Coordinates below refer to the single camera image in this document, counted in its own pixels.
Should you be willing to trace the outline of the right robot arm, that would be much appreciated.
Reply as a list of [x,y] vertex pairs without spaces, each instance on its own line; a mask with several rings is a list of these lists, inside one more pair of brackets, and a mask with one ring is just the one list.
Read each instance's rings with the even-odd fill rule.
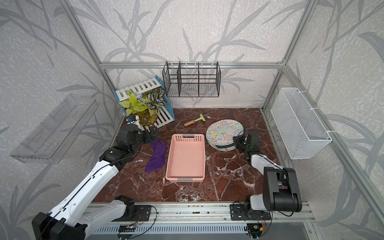
[[251,167],[263,175],[263,192],[248,196],[244,202],[244,215],[247,219],[260,219],[264,213],[279,212],[286,217],[302,210],[302,198],[294,169],[270,160],[260,151],[258,132],[240,131],[233,137],[235,147],[244,154]]

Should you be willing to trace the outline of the colourful patterned round plate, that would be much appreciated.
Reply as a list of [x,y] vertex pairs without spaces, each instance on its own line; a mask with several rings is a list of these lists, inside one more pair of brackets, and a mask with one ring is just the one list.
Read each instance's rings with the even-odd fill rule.
[[220,120],[208,127],[206,138],[214,145],[230,145],[234,142],[233,137],[238,136],[243,130],[243,125],[236,120]]

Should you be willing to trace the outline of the purple cloth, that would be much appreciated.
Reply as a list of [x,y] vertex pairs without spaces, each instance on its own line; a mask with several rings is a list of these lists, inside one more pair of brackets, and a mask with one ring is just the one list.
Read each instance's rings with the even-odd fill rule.
[[153,156],[145,166],[145,172],[150,173],[155,170],[161,169],[165,163],[165,153],[167,151],[167,144],[160,140],[155,140],[149,143],[153,149]]

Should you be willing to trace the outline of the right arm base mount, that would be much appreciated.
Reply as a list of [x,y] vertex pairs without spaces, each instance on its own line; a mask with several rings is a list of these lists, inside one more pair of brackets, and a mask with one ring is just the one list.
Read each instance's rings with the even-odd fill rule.
[[246,209],[244,204],[239,203],[230,205],[230,214],[232,221],[269,221],[272,219],[269,212],[253,210],[250,207]]

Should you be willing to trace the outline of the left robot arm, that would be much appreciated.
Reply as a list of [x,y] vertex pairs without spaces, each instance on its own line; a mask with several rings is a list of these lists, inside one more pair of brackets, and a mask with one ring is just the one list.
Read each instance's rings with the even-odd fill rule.
[[85,214],[85,210],[104,186],[131,162],[143,144],[158,138],[158,128],[143,130],[136,124],[123,126],[118,133],[118,144],[107,149],[82,182],[47,214],[38,213],[32,220],[38,240],[85,240],[101,227],[115,220],[139,220],[135,201],[118,196],[106,206]]

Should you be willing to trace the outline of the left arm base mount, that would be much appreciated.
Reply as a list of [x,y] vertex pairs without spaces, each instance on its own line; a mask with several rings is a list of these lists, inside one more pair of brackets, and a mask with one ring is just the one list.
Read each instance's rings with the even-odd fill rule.
[[126,205],[126,210],[124,214],[120,218],[115,219],[114,222],[147,222],[149,220],[152,208],[150,205],[136,205],[135,200],[123,195],[116,197],[115,200],[122,201]]

